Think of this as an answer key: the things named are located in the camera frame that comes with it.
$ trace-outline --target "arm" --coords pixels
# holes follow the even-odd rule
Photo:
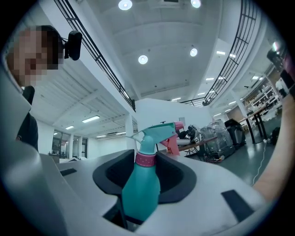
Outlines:
[[[283,100],[283,113],[280,134],[275,150],[266,169],[254,184],[267,201],[279,197],[295,160],[295,101],[291,95]]]

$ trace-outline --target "pink label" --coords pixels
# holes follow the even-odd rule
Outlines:
[[[155,156],[156,155],[144,155],[141,153],[137,153],[135,157],[135,162],[141,166],[151,167],[156,164]]]

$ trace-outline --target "ceiling beam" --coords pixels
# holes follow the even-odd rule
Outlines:
[[[52,125],[55,126],[62,118],[66,117],[71,112],[73,112],[74,110],[76,110],[81,104],[85,104],[87,102],[90,102],[91,100],[93,100],[94,98],[96,98],[98,95],[99,95],[99,92],[96,90],[93,93],[90,93],[86,97],[82,98],[81,100],[79,100],[78,102],[76,102],[74,105],[72,105],[71,107],[69,107],[65,112],[63,112],[56,119],[56,121]]]

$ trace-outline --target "black object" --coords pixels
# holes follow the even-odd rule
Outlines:
[[[156,162],[156,174],[161,186],[159,204],[181,201],[194,189],[197,177],[192,169],[161,152],[156,154]],[[133,168],[134,150],[128,150],[97,167],[93,172],[93,180],[106,194],[121,199],[122,189]]]
[[[271,136],[270,136],[270,141],[271,141],[272,145],[276,145],[279,133],[280,133],[280,127],[276,127],[272,131]]]
[[[70,175],[70,174],[75,173],[75,172],[77,172],[77,171],[74,168],[70,168],[70,169],[60,171],[62,176],[67,176],[67,175]]]
[[[72,30],[69,33],[68,42],[65,42],[65,59],[71,57],[74,61],[80,58],[82,34],[79,31]]]
[[[223,192],[221,195],[239,222],[253,214],[253,209],[235,190]]]
[[[234,119],[230,119],[224,124],[230,134],[235,149],[239,149],[241,146],[244,146],[246,143],[246,137],[241,124]]]

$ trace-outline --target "table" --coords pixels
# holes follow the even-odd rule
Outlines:
[[[263,125],[263,121],[261,119],[261,116],[260,116],[260,112],[262,112],[265,108],[267,107],[267,105],[264,105],[262,106],[260,109],[258,109],[257,111],[255,111],[253,114],[249,115],[248,117],[244,118],[243,120],[240,120],[240,122],[243,122],[243,121],[246,121],[247,122],[247,125],[248,125],[248,128],[249,128],[249,131],[250,131],[250,135],[251,135],[251,138],[252,138],[252,143],[253,144],[257,144],[257,143],[260,143],[260,142],[255,142],[255,139],[254,139],[254,135],[253,135],[253,132],[252,132],[252,128],[251,128],[251,125],[250,125],[250,122],[249,122],[249,119],[251,117],[254,117],[255,121],[256,121],[256,124],[258,126],[258,130],[259,130],[259,133],[260,133],[260,136],[263,138],[263,139],[267,139],[267,135],[266,135],[266,130],[264,128],[264,125]]]

